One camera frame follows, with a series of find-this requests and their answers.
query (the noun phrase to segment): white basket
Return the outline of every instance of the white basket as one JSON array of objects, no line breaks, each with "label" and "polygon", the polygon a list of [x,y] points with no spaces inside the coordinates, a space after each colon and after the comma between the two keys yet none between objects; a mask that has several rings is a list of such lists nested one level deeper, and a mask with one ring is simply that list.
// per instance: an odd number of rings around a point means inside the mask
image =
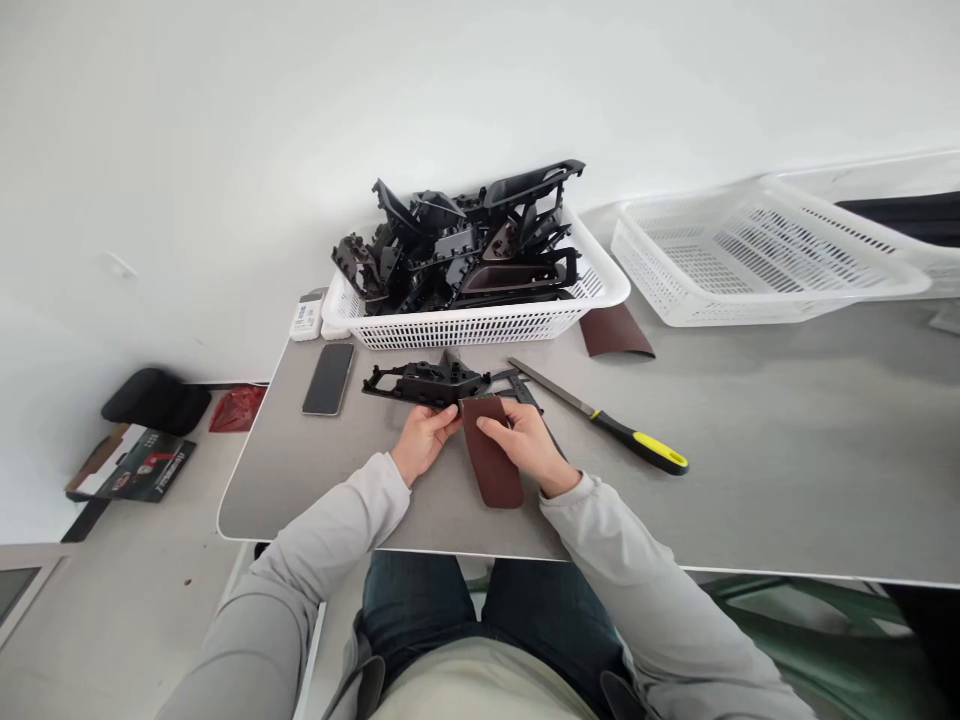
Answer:
[{"label": "white basket", "polygon": [[930,284],[756,182],[618,212],[613,254],[675,327],[800,322]]},{"label": "white basket", "polygon": [[371,350],[552,340],[588,310],[617,305],[630,294],[630,281],[576,213],[565,207],[563,222],[571,224],[572,234],[558,247],[572,246],[582,255],[580,280],[568,288],[573,300],[364,317],[363,301],[337,272],[323,304],[323,322],[350,330]]},{"label": "white basket", "polygon": [[960,190],[960,150],[779,173],[762,182],[859,242],[922,270],[933,284],[918,298],[960,297],[960,248],[915,240],[833,204]]}]

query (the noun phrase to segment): floor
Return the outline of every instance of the floor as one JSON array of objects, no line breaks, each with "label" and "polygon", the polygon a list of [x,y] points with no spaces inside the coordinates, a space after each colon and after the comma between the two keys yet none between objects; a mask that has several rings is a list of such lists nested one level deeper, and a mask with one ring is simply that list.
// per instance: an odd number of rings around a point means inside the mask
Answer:
[{"label": "floor", "polygon": [[[189,668],[225,589],[252,559],[250,544],[216,531],[246,436],[207,433],[213,406],[163,502],[113,503],[0,650],[4,720],[152,719]],[[368,563],[324,607],[298,718],[321,717],[336,690]],[[485,572],[476,560],[461,565],[468,578]],[[835,620],[824,608],[788,605],[794,620]]]}]

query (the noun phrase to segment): person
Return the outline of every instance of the person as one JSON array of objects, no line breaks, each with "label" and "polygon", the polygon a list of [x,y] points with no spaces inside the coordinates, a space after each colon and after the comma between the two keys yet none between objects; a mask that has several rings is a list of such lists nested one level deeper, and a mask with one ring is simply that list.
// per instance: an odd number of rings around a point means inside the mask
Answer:
[{"label": "person", "polygon": [[[503,403],[509,428],[477,424],[539,483],[573,562],[496,560],[477,620],[454,556],[373,553],[323,717],[813,718],[616,491],[563,459],[537,410]],[[291,718],[318,605],[390,535],[461,422],[456,406],[415,408],[389,454],[281,531],[159,718]]]}]

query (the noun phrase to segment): hand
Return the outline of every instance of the hand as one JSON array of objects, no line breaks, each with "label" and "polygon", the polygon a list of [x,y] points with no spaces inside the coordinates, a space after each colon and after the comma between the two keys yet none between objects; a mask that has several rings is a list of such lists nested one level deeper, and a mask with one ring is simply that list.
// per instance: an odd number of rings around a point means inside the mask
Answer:
[{"label": "hand", "polygon": [[456,405],[440,412],[417,405],[410,411],[400,440],[390,451],[390,457],[393,458],[407,487],[413,485],[414,480],[430,469],[447,438],[459,430],[461,425],[463,420],[457,417]]},{"label": "hand", "polygon": [[493,439],[518,468],[532,475],[548,498],[572,490],[580,482],[580,472],[570,466],[550,439],[540,412],[533,405],[501,399],[513,429],[496,420],[478,418],[477,427]]}]

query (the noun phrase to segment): red bag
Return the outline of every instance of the red bag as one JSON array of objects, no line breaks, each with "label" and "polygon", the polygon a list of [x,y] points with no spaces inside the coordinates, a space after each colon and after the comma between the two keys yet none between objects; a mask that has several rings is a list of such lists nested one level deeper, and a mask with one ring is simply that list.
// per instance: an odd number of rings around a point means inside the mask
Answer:
[{"label": "red bag", "polygon": [[210,421],[210,432],[247,432],[253,427],[265,387],[243,385],[228,392],[217,403]]}]

